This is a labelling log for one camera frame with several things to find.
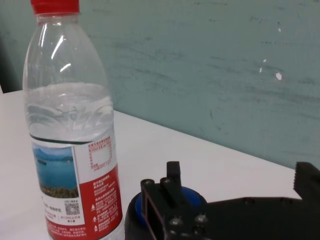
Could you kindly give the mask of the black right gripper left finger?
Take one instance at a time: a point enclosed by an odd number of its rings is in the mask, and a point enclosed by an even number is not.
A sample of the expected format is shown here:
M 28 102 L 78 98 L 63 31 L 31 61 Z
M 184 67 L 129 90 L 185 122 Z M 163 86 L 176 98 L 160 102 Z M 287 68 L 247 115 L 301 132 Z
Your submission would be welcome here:
M 178 161 L 166 163 L 166 176 L 159 183 L 144 179 L 141 186 L 141 214 L 154 240 L 203 240 L 207 217 L 195 211 L 206 200 L 191 190 L 189 199 L 181 183 Z

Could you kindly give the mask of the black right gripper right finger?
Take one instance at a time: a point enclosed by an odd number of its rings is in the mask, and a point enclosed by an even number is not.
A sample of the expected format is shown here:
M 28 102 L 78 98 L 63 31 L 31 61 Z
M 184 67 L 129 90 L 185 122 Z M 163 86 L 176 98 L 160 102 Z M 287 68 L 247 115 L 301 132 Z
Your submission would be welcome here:
M 297 162 L 293 189 L 308 203 L 320 202 L 320 170 L 309 162 Z

